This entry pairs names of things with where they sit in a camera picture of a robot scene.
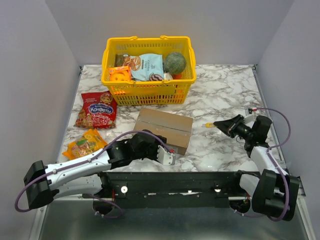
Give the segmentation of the yellow utility knife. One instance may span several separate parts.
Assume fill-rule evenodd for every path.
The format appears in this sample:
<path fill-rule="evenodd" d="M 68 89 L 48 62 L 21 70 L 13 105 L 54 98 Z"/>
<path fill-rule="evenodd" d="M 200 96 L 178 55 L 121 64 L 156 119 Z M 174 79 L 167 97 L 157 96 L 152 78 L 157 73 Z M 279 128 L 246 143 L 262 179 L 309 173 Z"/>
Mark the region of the yellow utility knife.
<path fill-rule="evenodd" d="M 215 125 L 214 125 L 213 122 L 208 122 L 208 123 L 204 123 L 204 124 L 202 125 L 202 127 L 203 127 L 203 128 L 214 128 Z"/>

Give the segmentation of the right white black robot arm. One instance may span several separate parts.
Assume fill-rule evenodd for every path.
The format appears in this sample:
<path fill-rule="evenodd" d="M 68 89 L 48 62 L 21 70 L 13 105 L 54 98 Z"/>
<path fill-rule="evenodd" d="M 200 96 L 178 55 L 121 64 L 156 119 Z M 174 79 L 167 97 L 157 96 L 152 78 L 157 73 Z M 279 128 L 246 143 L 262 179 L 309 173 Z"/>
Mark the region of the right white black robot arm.
<path fill-rule="evenodd" d="M 246 119 L 237 115 L 213 124 L 226 136 L 244 140 L 244 150 L 260 173 L 259 176 L 242 173 L 240 178 L 230 183 L 230 191 L 236 196 L 247 192 L 251 196 L 251 206 L 255 213 L 274 221 L 291 221 L 295 214 L 300 182 L 279 165 L 266 142 L 272 120 L 259 115 L 253 126 L 249 127 Z"/>

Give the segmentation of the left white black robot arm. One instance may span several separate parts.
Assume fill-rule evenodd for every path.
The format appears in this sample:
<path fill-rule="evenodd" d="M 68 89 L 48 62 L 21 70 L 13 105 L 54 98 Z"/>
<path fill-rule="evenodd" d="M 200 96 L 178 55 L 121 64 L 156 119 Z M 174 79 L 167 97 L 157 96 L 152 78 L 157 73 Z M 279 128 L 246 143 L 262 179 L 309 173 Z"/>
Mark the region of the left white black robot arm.
<path fill-rule="evenodd" d="M 124 138 L 122 134 L 104 148 L 69 162 L 45 165 L 41 160 L 35 161 L 23 179 L 24 188 L 15 200 L 15 209 L 24 212 L 19 208 L 22 194 L 26 194 L 27 212 L 69 195 L 107 197 L 111 185 L 102 180 L 99 173 L 128 166 L 134 160 L 150 159 L 167 166 L 175 163 L 175 155 L 166 145 L 165 137 L 148 130 L 131 134 L 131 138 Z"/>

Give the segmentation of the brown cardboard express box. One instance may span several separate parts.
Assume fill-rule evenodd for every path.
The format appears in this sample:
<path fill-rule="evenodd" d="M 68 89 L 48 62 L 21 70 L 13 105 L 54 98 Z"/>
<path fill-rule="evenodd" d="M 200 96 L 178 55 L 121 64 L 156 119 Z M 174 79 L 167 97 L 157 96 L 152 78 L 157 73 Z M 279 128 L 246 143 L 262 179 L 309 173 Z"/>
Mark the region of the brown cardboard express box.
<path fill-rule="evenodd" d="M 189 146 L 193 118 L 159 110 L 142 108 L 134 130 L 148 130 L 166 138 L 166 143 L 175 153 L 184 156 Z"/>

